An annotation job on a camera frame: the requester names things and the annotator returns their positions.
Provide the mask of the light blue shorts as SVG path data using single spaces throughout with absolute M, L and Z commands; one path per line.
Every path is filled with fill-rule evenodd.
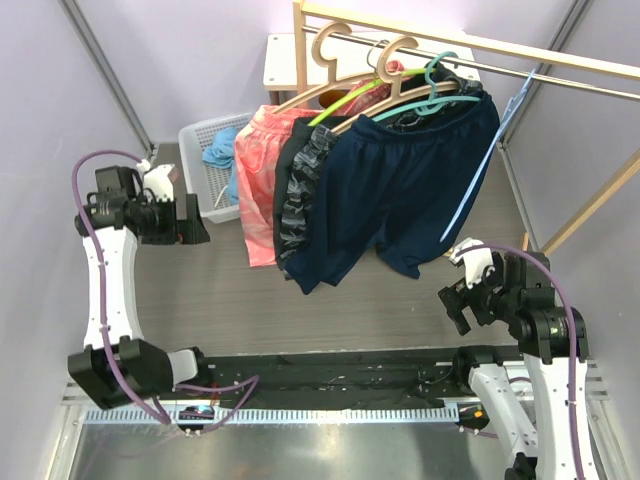
M 238 130 L 233 127 L 224 128 L 215 133 L 212 143 L 202 153 L 205 165 L 230 169 L 234 163 L 234 143 Z

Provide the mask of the light blue wire hanger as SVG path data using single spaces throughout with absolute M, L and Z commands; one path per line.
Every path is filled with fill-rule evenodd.
M 537 73 L 537 69 L 534 68 L 530 71 L 530 73 L 528 74 L 526 80 L 524 81 L 522 87 L 520 88 L 520 90 L 518 91 L 518 93 L 511 97 L 505 107 L 505 110 L 503 112 L 503 116 L 501 119 L 501 122 L 499 124 L 499 127 L 491 141 L 491 143 L 489 144 L 489 147 L 482 159 L 482 161 L 480 162 L 479 166 L 477 167 L 473 177 L 471 178 L 470 183 L 467 186 L 466 191 L 464 192 L 464 195 L 462 196 L 462 199 L 460 201 L 460 203 L 457 206 L 457 209 L 455 210 L 453 216 L 451 217 L 449 223 L 447 224 L 446 228 L 443 230 L 440 238 L 439 238 L 439 242 L 443 243 L 444 240 L 449 236 L 449 234 L 451 233 L 451 231 L 453 230 L 453 227 L 455 226 L 455 224 L 458 222 L 458 220 L 461 218 L 463 210 L 465 209 L 466 205 L 469 203 L 470 198 L 472 196 L 472 193 L 474 192 L 474 190 L 476 189 L 476 187 L 479 185 L 480 183 L 480 177 L 484 175 L 486 167 L 488 166 L 489 160 L 491 158 L 491 156 L 493 155 L 493 151 L 495 149 L 495 147 L 497 146 L 497 144 L 501 141 L 501 139 L 503 138 L 504 134 L 506 133 L 507 128 L 511 125 L 513 119 L 515 118 L 515 115 L 518 113 L 518 110 L 521 108 L 521 105 L 523 104 L 524 100 L 526 99 L 528 92 L 529 92 L 529 88 L 533 82 L 533 77 L 534 75 Z

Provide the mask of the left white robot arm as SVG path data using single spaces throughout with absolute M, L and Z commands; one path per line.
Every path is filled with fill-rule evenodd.
M 190 398 L 213 385 L 196 347 L 166 352 L 147 342 L 137 314 L 135 257 L 140 245 L 207 243 L 198 198 L 185 197 L 179 218 L 174 165 L 96 171 L 75 227 L 89 270 L 89 316 L 81 352 L 69 356 L 71 378 L 103 410 L 170 393 L 177 385 Z

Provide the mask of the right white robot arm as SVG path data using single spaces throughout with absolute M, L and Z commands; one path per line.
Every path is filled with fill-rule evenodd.
M 449 260 L 463 267 L 464 276 L 438 296 L 459 334 L 470 331 L 465 309 L 480 325 L 504 322 L 532 388 L 534 420 L 513 391 L 496 348 L 461 347 L 454 356 L 453 386 L 479 398 L 506 457 L 505 478 L 597 478 L 587 415 L 586 326 L 548 258 L 468 238 Z

